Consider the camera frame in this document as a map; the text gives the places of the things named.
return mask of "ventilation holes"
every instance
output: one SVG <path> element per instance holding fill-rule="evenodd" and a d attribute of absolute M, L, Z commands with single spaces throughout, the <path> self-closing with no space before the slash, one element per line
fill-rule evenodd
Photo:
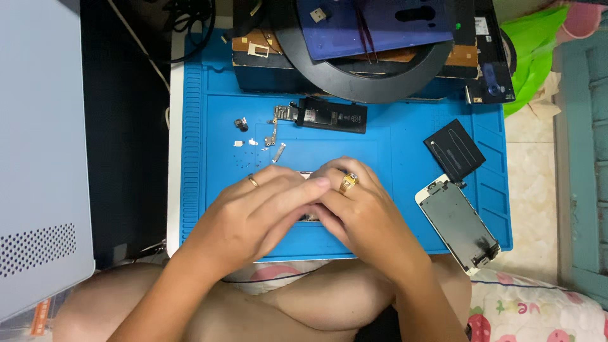
<path fill-rule="evenodd" d="M 0 236 L 0 281 L 76 252 L 74 225 L 64 224 Z"/>

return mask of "black ring light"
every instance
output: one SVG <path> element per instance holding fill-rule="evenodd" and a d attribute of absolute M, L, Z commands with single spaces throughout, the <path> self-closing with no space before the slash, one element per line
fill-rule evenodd
<path fill-rule="evenodd" d="M 426 86 L 444 66 L 453 41 L 427 44 L 408 63 L 408 71 L 390 77 L 361 77 L 344 72 L 308 54 L 300 28 L 295 0 L 271 0 L 272 28 L 293 66 L 320 89 L 342 99 L 363 103 L 387 103 L 403 99 Z"/>

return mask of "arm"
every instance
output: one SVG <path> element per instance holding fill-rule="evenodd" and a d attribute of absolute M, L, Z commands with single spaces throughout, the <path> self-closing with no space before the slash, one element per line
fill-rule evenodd
<path fill-rule="evenodd" d="M 213 285 L 259 260 L 330 186 L 271 166 L 224 189 L 108 341 L 179 341 Z"/>
<path fill-rule="evenodd" d="M 347 170 L 359 184 L 340 194 Z M 327 230 L 361 260 L 396 285 L 396 309 L 404 341 L 462 341 L 463 331 L 431 269 L 429 256 L 407 227 L 376 174 L 347 157 L 334 159 L 313 176 L 330 179 L 314 211 Z"/>

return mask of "gold ring with gemstone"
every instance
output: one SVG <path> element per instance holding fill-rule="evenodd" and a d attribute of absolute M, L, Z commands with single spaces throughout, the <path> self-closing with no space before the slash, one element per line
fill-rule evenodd
<path fill-rule="evenodd" d="M 251 182 L 251 184 L 253 184 L 255 187 L 260 187 L 258 182 L 255 181 L 253 173 L 250 173 L 248 177 L 249 177 L 249 181 Z"/>
<path fill-rule="evenodd" d="M 340 193 L 343 195 L 346 190 L 352 188 L 358 182 L 359 177 L 357 177 L 357 175 L 354 173 L 349 173 L 348 175 L 344 176 L 342 179 L 342 184 L 340 184 Z"/>

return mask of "blue silicone repair mat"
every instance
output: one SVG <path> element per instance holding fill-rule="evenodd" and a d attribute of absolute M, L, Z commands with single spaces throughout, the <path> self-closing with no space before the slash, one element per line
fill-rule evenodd
<path fill-rule="evenodd" d="M 272 124 L 266 122 L 272 120 L 274 106 L 301 97 L 243 93 L 232 69 L 230 45 L 223 44 L 219 34 L 214 32 L 212 43 L 197 61 L 184 66 L 180 244 L 222 189 L 270 165 L 283 142 L 286 148 L 277 165 L 294 170 L 314 171 L 342 155 L 368 164 L 424 249 L 428 253 L 448 253 L 414 196 L 443 174 L 423 140 L 458 119 L 487 159 L 465 178 L 468 186 L 463 192 L 501 248 L 513 248 L 500 105 L 471 106 L 457 97 L 438 102 L 367 105 L 366 134 L 302 128 L 280 120 L 277 145 L 262 151 L 264 137 L 272 134 Z M 234 125 L 234 120 L 241 117 L 249 125 L 245 133 Z M 249 145 L 251 138 L 259 145 Z M 245 144 L 234 147 L 235 141 Z M 354 256 L 320 223 L 298 222 L 261 261 L 345 257 Z"/>

